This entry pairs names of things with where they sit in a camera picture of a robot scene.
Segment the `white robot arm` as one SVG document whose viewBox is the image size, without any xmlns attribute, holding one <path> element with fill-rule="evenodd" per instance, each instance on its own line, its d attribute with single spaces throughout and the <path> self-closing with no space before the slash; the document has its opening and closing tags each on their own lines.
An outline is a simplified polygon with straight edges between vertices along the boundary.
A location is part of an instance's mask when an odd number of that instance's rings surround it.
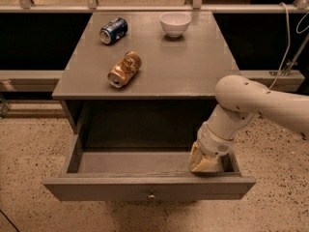
<svg viewBox="0 0 309 232">
<path fill-rule="evenodd" d="M 221 78 L 215 86 L 217 106 L 197 132 L 189 170 L 204 172 L 233 149 L 237 131 L 258 116 L 309 138 L 309 97 L 268 89 L 240 75 Z"/>
</svg>

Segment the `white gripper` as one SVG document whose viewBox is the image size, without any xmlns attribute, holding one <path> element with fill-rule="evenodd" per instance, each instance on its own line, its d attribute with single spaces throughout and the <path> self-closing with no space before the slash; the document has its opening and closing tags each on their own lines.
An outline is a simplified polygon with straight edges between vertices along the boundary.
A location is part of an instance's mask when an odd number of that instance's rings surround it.
<svg viewBox="0 0 309 232">
<path fill-rule="evenodd" d="M 198 129 L 197 143 L 192 144 L 188 160 L 189 170 L 203 172 L 214 167 L 218 157 L 227 155 L 233 146 L 234 140 L 222 139 L 211 131 L 207 122 L 204 122 Z"/>
</svg>

